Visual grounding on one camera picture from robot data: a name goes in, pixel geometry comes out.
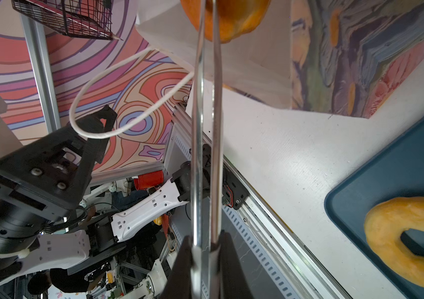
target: metal rod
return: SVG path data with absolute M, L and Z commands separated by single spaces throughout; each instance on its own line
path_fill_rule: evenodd
M 222 228 L 223 185 L 223 113 L 222 113 L 222 54 L 217 0 L 213 0 L 213 59 L 214 82 L 212 94 L 212 165 L 210 175 L 210 253 L 209 298 L 220 293 L 219 236 Z
M 222 54 L 217 0 L 213 0 L 214 83 L 212 108 L 212 165 L 210 187 L 210 241 L 217 244 L 221 231 L 223 185 Z
M 48 133 L 61 127 L 59 110 L 57 108 L 54 81 L 49 62 L 44 26 L 21 14 L 24 38 L 29 51 L 34 79 L 36 80 L 39 101 Z
M 126 177 L 139 176 L 163 169 L 164 162 L 159 160 L 123 168 L 116 168 L 108 171 L 99 171 L 91 174 L 92 180 L 90 181 L 89 186 L 97 186 Z
M 122 281 L 127 282 L 128 284 L 133 285 L 133 286 L 140 283 L 139 279 L 130 277 L 130 276 L 125 275 L 125 274 L 121 274 L 120 278 L 122 278 Z
M 192 259 L 191 294 L 200 299 L 202 286 L 202 140 L 204 100 L 204 32 L 205 0 L 200 4 L 197 54 L 195 59 L 194 103 L 192 110 L 192 161 L 191 161 L 191 210 L 192 210 Z
M 164 260 L 166 260 L 167 256 L 170 253 L 168 241 L 169 241 L 169 237 L 167 236 L 166 243 L 164 244 L 164 247 L 162 248 L 162 251 L 161 251 L 161 253 L 159 255 L 159 261 L 160 261 L 160 263 L 163 263 Z
M 127 262 L 119 262 L 119 263 L 120 263 L 120 265 L 121 265 L 121 266 L 123 266 L 123 267 L 129 268 L 129 269 L 132 269 L 132 270 L 135 270 L 135 271 L 140 272 L 140 273 L 142 273 L 142 274 L 146 274 L 146 275 L 147 275 L 147 274 L 149 274 L 149 272 L 150 272 L 150 270 L 147 270 L 147 269 L 141 268 L 141 267 L 136 266 L 136 265 L 132 265 L 132 264 L 127 263 Z
M 2 299 L 11 299 L 11 297 L 9 297 L 9 295 L 7 295 L 3 290 L 0 290 L 0 297 Z
M 19 292 L 17 289 L 19 288 L 19 277 L 14 278 L 14 295 L 12 295 L 13 299 L 18 299 L 22 296 L 19 296 Z
M 120 288 L 122 289 L 122 293 L 124 295 L 127 294 L 127 291 L 125 290 L 125 285 L 124 285 L 124 281 L 122 280 L 122 273 L 120 272 L 120 263 L 116 262 L 116 275 L 119 277 L 119 285 Z

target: white table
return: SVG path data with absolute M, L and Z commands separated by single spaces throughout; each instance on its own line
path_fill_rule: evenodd
M 424 61 L 369 120 L 277 110 L 225 89 L 223 99 L 224 154 L 317 259 L 356 299 L 404 298 L 330 221 L 323 200 L 424 116 Z M 207 82 L 209 137 L 210 109 Z

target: colorful mural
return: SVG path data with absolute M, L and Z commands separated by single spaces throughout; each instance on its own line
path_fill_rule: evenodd
M 137 0 L 114 1 L 112 31 L 121 40 L 70 38 L 45 28 L 62 125 L 68 121 L 72 100 L 89 79 L 148 46 L 134 28 L 136 9 Z M 79 103 L 78 115 L 110 105 L 118 113 L 117 128 L 137 117 L 185 75 L 170 58 L 149 52 L 96 82 Z M 95 172 L 161 160 L 173 105 L 182 101 L 189 89 L 190 85 L 184 86 L 147 119 L 111 138 L 104 162 L 96 165 Z M 19 14 L 12 10 L 10 0 L 0 0 L 0 95 L 8 104 L 2 117 L 23 144 L 47 134 Z
M 292 0 L 293 109 L 371 117 L 424 59 L 424 0 Z

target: black shirt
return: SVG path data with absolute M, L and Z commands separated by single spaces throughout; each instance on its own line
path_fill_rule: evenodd
M 79 271 L 72 275 L 67 275 L 67 269 L 51 269 L 51 282 L 64 293 L 87 292 L 89 282 L 84 280 L 85 274 Z

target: person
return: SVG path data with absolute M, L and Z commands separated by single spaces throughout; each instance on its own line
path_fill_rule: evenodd
M 135 204 L 147 198 L 149 192 L 147 190 L 132 190 L 131 193 L 124 197 L 122 192 L 113 192 L 112 193 L 112 204 L 114 207 L 118 208 L 119 211 L 127 210 L 133 207 Z
M 85 217 L 85 219 L 81 222 L 79 222 L 79 225 L 88 222 L 90 219 L 92 219 L 95 216 L 95 212 L 97 212 L 97 209 L 95 208 L 95 206 L 91 206 L 87 209 L 87 216 Z
M 94 281 L 85 280 L 83 271 L 68 275 L 67 269 L 51 269 L 34 275 L 28 283 L 28 291 L 31 295 L 40 295 L 47 291 L 51 285 L 64 293 L 83 293 L 91 291 L 100 283 L 106 271 L 100 274 Z

